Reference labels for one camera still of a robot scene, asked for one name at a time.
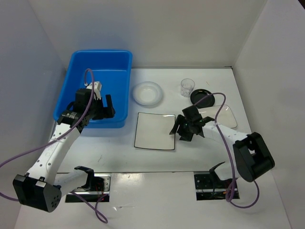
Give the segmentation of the round black plate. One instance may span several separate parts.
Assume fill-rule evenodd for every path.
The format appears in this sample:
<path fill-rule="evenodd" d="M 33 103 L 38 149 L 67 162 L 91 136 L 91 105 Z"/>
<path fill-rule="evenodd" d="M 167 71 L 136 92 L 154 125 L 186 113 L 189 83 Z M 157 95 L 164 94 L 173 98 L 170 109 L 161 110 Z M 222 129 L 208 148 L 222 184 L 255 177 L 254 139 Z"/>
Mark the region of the round black plate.
<path fill-rule="evenodd" d="M 214 106 L 215 97 L 205 89 L 196 89 L 190 95 L 190 100 L 198 109 Z"/>

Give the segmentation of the rectangular white plate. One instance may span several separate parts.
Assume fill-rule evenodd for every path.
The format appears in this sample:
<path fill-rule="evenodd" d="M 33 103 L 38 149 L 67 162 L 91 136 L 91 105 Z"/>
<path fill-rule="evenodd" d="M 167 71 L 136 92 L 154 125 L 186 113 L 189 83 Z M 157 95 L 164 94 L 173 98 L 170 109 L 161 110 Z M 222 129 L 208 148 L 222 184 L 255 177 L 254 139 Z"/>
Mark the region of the rectangular white plate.
<path fill-rule="evenodd" d="M 215 119 L 216 113 L 218 112 L 219 108 L 221 106 L 212 106 L 212 107 L 206 107 L 206 108 L 200 108 L 198 111 L 202 115 L 202 117 L 209 116 L 213 119 Z M 237 121 L 234 117 L 234 114 L 231 110 L 231 108 L 228 105 L 224 105 L 221 109 L 218 117 L 217 122 L 220 124 L 227 126 L 229 128 L 236 128 L 237 127 Z"/>

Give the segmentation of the round white bowl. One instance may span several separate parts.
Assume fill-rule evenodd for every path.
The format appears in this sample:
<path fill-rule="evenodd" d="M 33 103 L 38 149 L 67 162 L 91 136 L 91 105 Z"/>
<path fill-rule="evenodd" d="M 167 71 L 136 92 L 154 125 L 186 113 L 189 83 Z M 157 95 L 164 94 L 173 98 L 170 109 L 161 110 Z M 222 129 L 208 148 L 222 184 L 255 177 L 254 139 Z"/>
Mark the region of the round white bowl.
<path fill-rule="evenodd" d="M 162 100 L 163 90 L 159 84 L 145 81 L 133 88 L 132 95 L 136 103 L 143 106 L 154 106 Z"/>

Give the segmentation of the square white black-rimmed plate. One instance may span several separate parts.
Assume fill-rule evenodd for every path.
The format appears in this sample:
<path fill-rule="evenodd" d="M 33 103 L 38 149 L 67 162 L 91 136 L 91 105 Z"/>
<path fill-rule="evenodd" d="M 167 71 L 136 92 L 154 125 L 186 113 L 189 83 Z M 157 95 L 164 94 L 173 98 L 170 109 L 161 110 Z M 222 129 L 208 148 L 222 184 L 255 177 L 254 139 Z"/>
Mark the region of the square white black-rimmed plate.
<path fill-rule="evenodd" d="M 176 117 L 173 114 L 138 113 L 134 147 L 148 150 L 175 149 L 175 136 L 170 134 Z"/>

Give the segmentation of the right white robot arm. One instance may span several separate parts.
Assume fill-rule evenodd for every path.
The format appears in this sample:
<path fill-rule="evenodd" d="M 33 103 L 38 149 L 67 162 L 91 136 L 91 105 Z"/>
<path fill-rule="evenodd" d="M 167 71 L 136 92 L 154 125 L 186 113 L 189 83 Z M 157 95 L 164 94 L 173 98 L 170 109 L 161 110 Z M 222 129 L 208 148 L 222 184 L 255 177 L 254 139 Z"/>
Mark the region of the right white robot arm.
<path fill-rule="evenodd" d="M 241 177 L 251 183 L 275 167 L 275 161 L 259 133 L 238 132 L 216 123 L 209 116 L 198 116 L 191 120 L 178 115 L 170 134 L 178 134 L 180 140 L 186 142 L 190 142 L 194 135 L 199 135 L 228 147 L 229 164 L 219 163 L 213 167 L 214 173 L 209 176 L 209 182 L 213 187 L 221 187 L 232 177 Z"/>

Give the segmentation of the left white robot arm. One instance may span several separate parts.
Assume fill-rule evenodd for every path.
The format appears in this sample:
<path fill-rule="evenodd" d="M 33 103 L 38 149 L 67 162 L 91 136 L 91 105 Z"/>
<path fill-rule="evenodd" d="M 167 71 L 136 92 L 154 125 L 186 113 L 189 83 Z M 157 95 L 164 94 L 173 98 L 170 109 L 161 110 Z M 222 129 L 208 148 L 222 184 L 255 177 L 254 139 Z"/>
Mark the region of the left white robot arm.
<path fill-rule="evenodd" d="M 103 189 L 103 179 L 96 177 L 94 170 L 88 167 L 76 166 L 59 179 L 56 175 L 70 147 L 89 121 L 114 117 L 112 98 L 109 94 L 105 98 L 107 105 L 103 106 L 100 90 L 93 92 L 91 86 L 77 90 L 75 100 L 60 115 L 50 144 L 25 175 L 17 175 L 13 180 L 22 205 L 53 212 L 61 197 L 75 189 Z"/>

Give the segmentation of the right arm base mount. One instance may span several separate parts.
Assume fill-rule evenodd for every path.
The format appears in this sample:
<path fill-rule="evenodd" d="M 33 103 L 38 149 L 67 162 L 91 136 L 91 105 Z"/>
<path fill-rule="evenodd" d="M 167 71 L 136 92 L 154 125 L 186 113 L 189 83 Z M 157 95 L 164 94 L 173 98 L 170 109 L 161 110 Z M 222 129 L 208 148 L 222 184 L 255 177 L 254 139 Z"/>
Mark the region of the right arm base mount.
<path fill-rule="evenodd" d="M 208 171 L 194 172 L 193 177 L 197 201 L 226 199 L 232 179 L 222 181 Z"/>

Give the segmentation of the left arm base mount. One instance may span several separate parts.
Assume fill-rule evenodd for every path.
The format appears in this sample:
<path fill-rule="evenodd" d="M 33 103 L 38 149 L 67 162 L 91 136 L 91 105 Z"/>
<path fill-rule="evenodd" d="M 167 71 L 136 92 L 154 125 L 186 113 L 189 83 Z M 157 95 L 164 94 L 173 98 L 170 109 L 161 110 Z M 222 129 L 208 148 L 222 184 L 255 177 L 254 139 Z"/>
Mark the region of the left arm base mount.
<path fill-rule="evenodd" d="M 95 177 L 97 183 L 89 191 L 84 190 L 83 188 L 77 188 L 74 192 L 92 204 L 96 203 L 102 195 L 104 195 L 104 197 L 100 202 L 109 202 L 112 175 L 110 173 L 95 173 Z"/>

